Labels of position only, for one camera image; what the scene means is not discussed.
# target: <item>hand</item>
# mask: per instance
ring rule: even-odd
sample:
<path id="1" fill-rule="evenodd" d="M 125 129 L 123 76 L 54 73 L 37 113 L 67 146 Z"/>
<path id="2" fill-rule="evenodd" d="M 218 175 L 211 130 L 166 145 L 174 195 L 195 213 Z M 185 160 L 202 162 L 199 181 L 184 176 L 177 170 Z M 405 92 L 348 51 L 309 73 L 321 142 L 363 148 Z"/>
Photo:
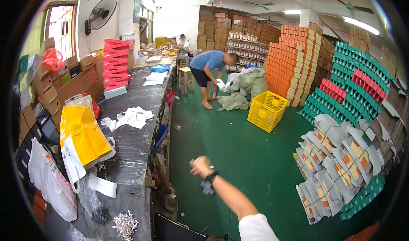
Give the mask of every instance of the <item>hand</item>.
<path id="1" fill-rule="evenodd" d="M 198 157 L 191 165 L 192 170 L 190 170 L 193 175 L 198 175 L 205 179 L 207 175 L 214 172 L 210 169 L 210 159 L 206 156 Z"/>

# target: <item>white sleeve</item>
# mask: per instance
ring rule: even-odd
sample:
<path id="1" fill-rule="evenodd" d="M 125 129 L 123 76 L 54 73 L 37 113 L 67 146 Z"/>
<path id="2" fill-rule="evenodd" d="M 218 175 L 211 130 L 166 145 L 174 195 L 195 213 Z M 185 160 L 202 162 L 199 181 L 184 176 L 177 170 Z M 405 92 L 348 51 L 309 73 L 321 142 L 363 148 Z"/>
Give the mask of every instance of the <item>white sleeve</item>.
<path id="1" fill-rule="evenodd" d="M 241 241 L 279 241 L 264 214 L 247 215 L 238 223 Z"/>

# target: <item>green epoxy floor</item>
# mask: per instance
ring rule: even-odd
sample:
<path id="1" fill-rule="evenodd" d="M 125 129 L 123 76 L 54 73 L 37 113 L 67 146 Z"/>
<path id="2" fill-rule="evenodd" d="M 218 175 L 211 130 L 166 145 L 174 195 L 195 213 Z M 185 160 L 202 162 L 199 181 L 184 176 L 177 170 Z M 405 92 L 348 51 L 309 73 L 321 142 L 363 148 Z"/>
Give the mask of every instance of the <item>green epoxy floor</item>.
<path id="1" fill-rule="evenodd" d="M 189 87 L 186 94 L 176 88 L 180 100 L 175 100 L 172 112 L 170 182 L 179 198 L 179 222 L 199 233 L 208 226 L 203 234 L 228 233 L 240 240 L 236 215 L 232 213 L 230 222 L 228 207 L 217 195 L 202 193 L 201 178 L 189 173 L 189 161 L 201 155 L 207 155 L 215 169 L 267 217 L 281 241 L 343 240 L 374 222 L 370 219 L 376 218 L 376 201 L 350 220 L 341 221 L 337 214 L 308 225 L 295 189 L 304 179 L 292 154 L 302 141 L 299 137 L 313 126 L 297 114 L 300 108 L 286 108 L 267 133 L 247 121 L 248 110 L 217 111 L 221 108 L 217 101 L 210 102 L 212 110 L 205 109 L 197 83 L 195 88 L 192 92 Z"/>

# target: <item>black wristwatch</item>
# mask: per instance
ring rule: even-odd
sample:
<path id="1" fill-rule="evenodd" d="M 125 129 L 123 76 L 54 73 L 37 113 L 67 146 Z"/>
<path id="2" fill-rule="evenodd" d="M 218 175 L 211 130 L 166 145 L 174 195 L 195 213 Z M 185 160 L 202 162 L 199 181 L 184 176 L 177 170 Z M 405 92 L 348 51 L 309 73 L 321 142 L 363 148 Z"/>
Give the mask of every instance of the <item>black wristwatch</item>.
<path id="1" fill-rule="evenodd" d="M 216 178 L 217 175 L 220 175 L 219 172 L 214 171 L 214 172 L 212 172 L 211 174 L 208 174 L 208 175 L 206 176 L 205 180 L 208 181 L 208 182 L 210 182 L 210 183 L 213 183 L 214 178 Z"/>

